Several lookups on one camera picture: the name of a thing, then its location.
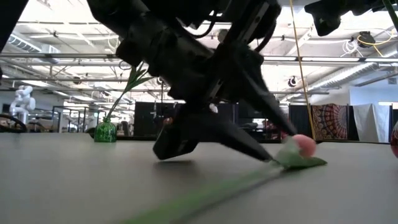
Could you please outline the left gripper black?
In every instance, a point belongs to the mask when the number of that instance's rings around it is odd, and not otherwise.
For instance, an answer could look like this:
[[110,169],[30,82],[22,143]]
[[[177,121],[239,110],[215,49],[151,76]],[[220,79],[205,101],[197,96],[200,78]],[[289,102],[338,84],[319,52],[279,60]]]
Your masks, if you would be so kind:
[[281,131],[289,136],[296,135],[296,128],[261,77],[262,62],[262,57],[247,47],[223,46],[215,57],[211,77],[203,89],[204,95],[182,105],[173,123],[162,128],[153,147],[157,158],[166,160],[191,153],[199,142],[205,141],[218,142],[259,161],[273,160],[247,132],[210,110],[211,103],[244,100]]

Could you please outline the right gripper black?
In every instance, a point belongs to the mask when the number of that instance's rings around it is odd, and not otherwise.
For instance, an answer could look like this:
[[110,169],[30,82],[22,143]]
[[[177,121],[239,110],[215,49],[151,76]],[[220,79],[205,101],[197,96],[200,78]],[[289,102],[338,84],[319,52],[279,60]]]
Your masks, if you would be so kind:
[[319,0],[307,4],[305,12],[314,17],[318,36],[326,36],[339,28],[341,17],[347,12],[360,16],[382,7],[382,0]]

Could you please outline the green glass vase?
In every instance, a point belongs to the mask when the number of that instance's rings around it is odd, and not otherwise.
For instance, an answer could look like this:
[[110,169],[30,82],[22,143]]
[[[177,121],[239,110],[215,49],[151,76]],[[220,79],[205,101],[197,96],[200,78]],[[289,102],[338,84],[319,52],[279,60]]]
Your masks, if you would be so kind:
[[95,128],[94,142],[116,142],[117,129],[109,118],[105,118]]

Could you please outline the black partition curtain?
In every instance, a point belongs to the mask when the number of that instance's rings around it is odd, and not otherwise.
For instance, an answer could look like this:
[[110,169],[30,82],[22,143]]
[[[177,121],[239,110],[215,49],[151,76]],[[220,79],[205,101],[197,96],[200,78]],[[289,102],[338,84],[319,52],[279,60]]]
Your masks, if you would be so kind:
[[162,128],[173,122],[181,103],[137,102],[133,137],[155,140]]
[[305,105],[290,105],[289,119],[299,134],[312,137],[310,119]]

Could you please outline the long ceiling light strip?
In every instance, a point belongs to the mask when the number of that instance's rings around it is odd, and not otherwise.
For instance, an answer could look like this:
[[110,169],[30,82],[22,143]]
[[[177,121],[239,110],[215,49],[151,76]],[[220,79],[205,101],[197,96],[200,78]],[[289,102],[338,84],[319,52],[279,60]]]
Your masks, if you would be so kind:
[[360,58],[356,57],[302,57],[302,61],[309,62],[358,62]]
[[296,61],[296,57],[285,57],[285,56],[264,56],[266,61]]
[[366,58],[365,62],[379,62],[379,63],[398,63],[398,58]]

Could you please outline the red patterned tapestry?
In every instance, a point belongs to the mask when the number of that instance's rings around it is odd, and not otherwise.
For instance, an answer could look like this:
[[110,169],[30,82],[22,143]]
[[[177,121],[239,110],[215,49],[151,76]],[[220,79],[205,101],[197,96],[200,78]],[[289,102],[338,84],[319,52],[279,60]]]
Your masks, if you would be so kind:
[[348,107],[345,105],[313,105],[312,119],[316,140],[347,140]]

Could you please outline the white hanging cloth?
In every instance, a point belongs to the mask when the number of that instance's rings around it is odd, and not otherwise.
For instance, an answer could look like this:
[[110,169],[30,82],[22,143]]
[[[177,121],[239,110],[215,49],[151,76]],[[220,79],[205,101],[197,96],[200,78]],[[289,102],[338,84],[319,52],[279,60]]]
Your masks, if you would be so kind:
[[389,106],[365,104],[353,106],[354,120],[360,141],[389,142]]

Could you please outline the silver ventilation duct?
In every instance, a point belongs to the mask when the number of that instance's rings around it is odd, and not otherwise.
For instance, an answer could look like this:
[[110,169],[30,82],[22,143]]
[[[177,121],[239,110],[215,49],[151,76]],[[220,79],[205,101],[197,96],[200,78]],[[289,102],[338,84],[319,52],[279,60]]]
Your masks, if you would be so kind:
[[27,54],[59,54],[61,52],[53,45],[35,41],[19,32],[13,32],[9,36],[6,48],[11,52]]

